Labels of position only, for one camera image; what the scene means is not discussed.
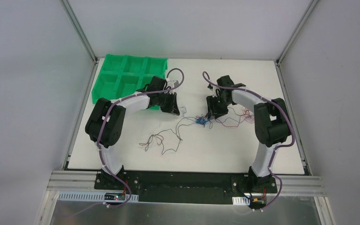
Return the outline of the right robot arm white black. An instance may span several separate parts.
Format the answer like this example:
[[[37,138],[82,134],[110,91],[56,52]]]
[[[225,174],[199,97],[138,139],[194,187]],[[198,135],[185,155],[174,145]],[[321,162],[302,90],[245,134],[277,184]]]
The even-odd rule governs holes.
[[[254,162],[249,167],[245,184],[239,184],[242,192],[262,192],[274,187],[275,178],[272,165],[279,148],[295,143],[294,129],[288,117],[285,101],[281,98],[268,99],[244,84],[235,84],[230,76],[220,77],[216,83],[210,80],[207,72],[202,74],[208,82],[212,94],[207,96],[207,118],[209,120],[226,115],[229,105],[241,105],[254,116],[255,135],[258,149]],[[291,136],[290,144],[285,144]]]

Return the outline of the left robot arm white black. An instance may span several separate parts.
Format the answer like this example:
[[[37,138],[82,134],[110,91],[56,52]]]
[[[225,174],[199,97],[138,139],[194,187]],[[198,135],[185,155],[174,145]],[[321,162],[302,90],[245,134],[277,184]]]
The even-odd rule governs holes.
[[[156,105],[164,113],[179,115],[175,89],[182,83],[154,76],[150,83],[129,96],[115,100],[100,98],[96,102],[85,132],[97,146],[102,169],[108,173],[106,183],[112,189],[120,189],[124,185],[124,177],[118,173],[123,164],[114,155],[113,148],[120,139],[125,117]]]

